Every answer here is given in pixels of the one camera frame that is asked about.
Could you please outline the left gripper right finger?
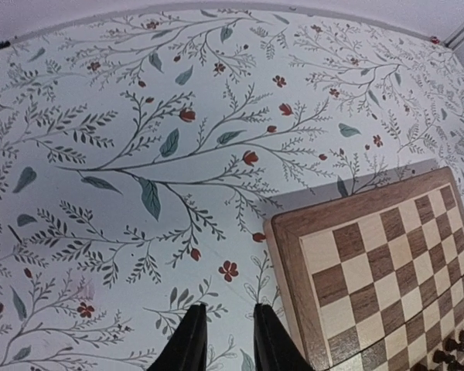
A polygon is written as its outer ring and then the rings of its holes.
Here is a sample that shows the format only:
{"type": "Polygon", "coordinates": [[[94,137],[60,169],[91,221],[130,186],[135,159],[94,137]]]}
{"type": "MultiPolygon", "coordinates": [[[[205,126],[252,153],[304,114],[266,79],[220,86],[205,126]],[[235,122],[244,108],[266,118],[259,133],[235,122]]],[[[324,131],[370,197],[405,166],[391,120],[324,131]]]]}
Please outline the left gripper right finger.
{"type": "Polygon", "coordinates": [[[261,371],[313,371],[270,305],[254,307],[254,361],[261,371]]]}

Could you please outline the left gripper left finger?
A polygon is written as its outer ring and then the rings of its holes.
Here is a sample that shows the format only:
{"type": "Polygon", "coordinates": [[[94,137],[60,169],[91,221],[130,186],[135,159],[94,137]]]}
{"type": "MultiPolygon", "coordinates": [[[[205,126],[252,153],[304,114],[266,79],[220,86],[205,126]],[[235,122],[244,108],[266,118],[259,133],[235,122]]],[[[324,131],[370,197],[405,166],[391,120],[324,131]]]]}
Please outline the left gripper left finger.
{"type": "Polygon", "coordinates": [[[192,305],[148,371],[201,371],[206,369],[206,306],[192,305]]]}

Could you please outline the wooden chess board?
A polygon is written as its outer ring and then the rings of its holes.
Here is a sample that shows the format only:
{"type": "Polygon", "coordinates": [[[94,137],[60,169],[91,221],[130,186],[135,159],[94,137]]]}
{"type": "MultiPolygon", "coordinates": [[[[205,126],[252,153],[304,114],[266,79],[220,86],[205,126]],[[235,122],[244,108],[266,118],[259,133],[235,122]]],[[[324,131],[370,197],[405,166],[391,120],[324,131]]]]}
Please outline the wooden chess board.
{"type": "Polygon", "coordinates": [[[293,342],[316,370],[464,364],[464,210],[449,168],[266,222],[293,342]]]}

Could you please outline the brown chess piece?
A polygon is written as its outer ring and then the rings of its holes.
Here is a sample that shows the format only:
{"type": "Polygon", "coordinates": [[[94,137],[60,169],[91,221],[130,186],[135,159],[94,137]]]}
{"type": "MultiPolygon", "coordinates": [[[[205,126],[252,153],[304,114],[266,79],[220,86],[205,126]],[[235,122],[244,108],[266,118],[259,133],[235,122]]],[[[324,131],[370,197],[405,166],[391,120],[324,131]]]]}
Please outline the brown chess piece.
{"type": "Polygon", "coordinates": [[[457,360],[452,360],[448,365],[447,365],[447,370],[448,371],[464,371],[464,364],[461,364],[457,360]]]}

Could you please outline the floral patterned table mat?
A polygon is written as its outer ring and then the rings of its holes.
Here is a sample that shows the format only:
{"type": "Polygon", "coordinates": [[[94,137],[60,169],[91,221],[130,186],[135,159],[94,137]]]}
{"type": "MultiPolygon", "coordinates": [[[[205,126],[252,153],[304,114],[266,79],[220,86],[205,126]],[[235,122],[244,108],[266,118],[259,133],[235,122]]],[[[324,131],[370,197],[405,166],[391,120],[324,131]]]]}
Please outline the floral patterned table mat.
{"type": "Polygon", "coordinates": [[[0,50],[0,370],[143,370],[209,307],[206,367],[251,370],[281,310],[271,213],[449,166],[464,69],[358,21],[118,16],[0,50]]]}

